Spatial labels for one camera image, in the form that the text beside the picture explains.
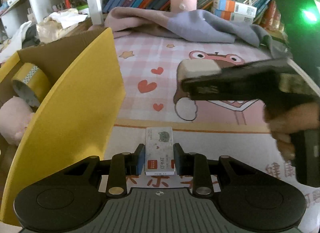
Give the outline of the person right hand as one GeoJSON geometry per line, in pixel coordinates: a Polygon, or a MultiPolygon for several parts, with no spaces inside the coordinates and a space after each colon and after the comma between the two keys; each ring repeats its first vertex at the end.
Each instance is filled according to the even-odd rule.
{"type": "Polygon", "coordinates": [[[296,153],[290,135],[319,128],[319,105],[316,102],[304,103],[288,111],[278,106],[265,105],[264,121],[284,161],[293,161],[296,153]]]}

